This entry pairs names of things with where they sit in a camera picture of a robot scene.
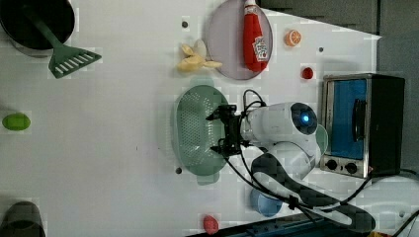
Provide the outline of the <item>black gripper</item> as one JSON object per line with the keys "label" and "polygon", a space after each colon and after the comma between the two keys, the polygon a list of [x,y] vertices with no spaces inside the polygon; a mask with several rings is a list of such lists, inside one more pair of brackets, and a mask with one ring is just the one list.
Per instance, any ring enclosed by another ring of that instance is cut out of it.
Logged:
{"label": "black gripper", "polygon": [[206,120],[219,119],[224,125],[224,138],[220,145],[212,146],[210,149],[223,156],[237,155],[241,152],[242,137],[240,134],[241,116],[236,113],[235,105],[223,105],[215,109]]}

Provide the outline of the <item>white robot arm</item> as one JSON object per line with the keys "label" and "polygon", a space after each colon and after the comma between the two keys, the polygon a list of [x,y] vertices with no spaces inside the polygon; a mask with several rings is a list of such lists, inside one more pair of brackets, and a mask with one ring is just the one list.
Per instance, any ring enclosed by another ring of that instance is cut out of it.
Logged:
{"label": "white robot arm", "polygon": [[303,103],[257,104],[258,108],[247,107],[241,114],[234,105],[221,105],[209,114],[207,119],[220,120],[224,131],[211,149],[228,160],[244,147],[261,148],[261,155],[243,163],[250,176],[246,182],[254,189],[290,209],[322,215],[354,232],[374,230],[373,216],[350,203],[355,195],[339,200],[304,181],[320,161],[314,110]]}

